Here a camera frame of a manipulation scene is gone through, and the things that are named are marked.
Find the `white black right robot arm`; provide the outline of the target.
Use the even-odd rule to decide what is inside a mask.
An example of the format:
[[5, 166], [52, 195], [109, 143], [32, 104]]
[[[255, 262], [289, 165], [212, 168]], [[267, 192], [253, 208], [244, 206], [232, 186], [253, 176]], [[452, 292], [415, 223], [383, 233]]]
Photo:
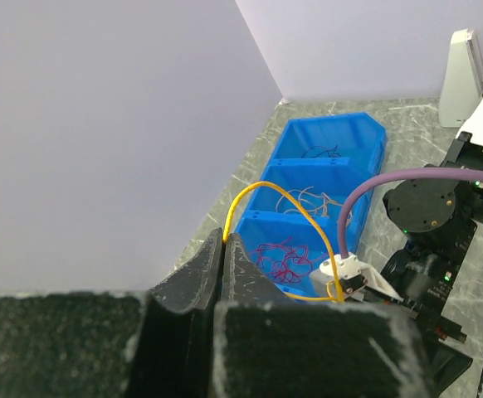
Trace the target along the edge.
[[388, 219], [404, 247], [381, 275], [419, 328], [436, 392], [471, 367], [471, 357], [444, 344], [466, 340], [461, 325], [442, 316], [478, 225], [483, 225], [483, 98], [459, 128], [442, 162], [384, 173], [370, 187], [397, 185], [383, 195]]

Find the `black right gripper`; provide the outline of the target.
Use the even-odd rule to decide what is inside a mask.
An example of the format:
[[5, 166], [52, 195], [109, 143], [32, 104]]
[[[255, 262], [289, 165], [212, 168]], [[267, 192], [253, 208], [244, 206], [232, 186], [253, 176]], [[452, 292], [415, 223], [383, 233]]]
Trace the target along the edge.
[[381, 271], [381, 276], [398, 294], [397, 298], [387, 288], [376, 288], [372, 277], [366, 278], [366, 300], [397, 304], [416, 324], [437, 394], [445, 391], [472, 364], [471, 357], [444, 343], [448, 338], [464, 343], [466, 335], [460, 324], [442, 316], [467, 251], [467, 245], [456, 245], [453, 250], [429, 250], [406, 244]]

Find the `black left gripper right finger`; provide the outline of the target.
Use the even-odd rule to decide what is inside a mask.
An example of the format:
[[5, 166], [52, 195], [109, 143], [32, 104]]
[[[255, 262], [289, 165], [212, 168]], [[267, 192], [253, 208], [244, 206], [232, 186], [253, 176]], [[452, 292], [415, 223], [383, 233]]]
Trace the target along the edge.
[[251, 262], [238, 234], [225, 247], [214, 309], [218, 397], [429, 397], [432, 376], [401, 310], [297, 303]]

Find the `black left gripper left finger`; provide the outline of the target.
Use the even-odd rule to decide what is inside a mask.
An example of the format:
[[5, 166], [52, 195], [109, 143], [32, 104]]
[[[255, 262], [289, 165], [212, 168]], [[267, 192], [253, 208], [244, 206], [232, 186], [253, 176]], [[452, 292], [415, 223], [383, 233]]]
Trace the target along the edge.
[[205, 397], [220, 229], [139, 292], [0, 294], [0, 397]]

